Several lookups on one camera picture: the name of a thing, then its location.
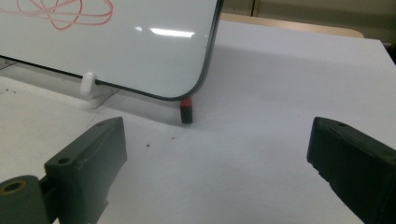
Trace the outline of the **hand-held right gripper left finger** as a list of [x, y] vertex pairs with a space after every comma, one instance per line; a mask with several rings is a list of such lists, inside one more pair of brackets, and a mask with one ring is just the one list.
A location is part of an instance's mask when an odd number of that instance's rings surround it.
[[107, 195], [127, 161], [123, 118], [103, 120], [45, 163], [49, 184], [57, 189], [61, 224], [96, 224]]

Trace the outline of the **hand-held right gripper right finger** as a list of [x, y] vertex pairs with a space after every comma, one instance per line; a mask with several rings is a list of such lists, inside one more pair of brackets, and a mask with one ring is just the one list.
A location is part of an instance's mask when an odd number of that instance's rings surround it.
[[345, 123], [314, 118], [306, 159], [364, 224], [396, 224], [396, 150]]

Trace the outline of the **white whiteboard with dark rim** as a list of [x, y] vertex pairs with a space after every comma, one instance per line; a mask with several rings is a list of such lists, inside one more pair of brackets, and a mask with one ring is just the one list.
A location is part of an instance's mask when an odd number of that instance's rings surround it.
[[0, 0], [0, 57], [165, 101], [205, 82], [224, 0]]

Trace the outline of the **white plastic whiteboard stand clip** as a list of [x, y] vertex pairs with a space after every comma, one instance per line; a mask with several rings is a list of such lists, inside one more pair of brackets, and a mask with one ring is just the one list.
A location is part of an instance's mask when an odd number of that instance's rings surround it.
[[96, 83], [96, 75], [88, 72], [83, 75], [79, 92], [82, 96], [88, 97], [91, 108], [98, 108], [112, 95], [118, 93], [118, 88], [109, 87], [107, 85], [98, 85]]

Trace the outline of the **wooden table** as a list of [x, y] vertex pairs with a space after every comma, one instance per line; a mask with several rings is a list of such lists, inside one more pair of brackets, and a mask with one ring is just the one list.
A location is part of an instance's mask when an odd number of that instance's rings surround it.
[[240, 23], [247, 23], [247, 24], [254, 24], [261, 26], [269, 26], [269, 27], [276, 27], [276, 28], [295, 30], [295, 31], [364, 38], [364, 35], [361, 32], [352, 29], [341, 28], [341, 27], [316, 25], [316, 24], [309, 24], [309, 23], [295, 22], [295, 21], [281, 21], [281, 20], [249, 17], [244, 15], [229, 14], [229, 13], [222, 13], [220, 15], [220, 18], [224, 21], [233, 21], [233, 22], [240, 22]]

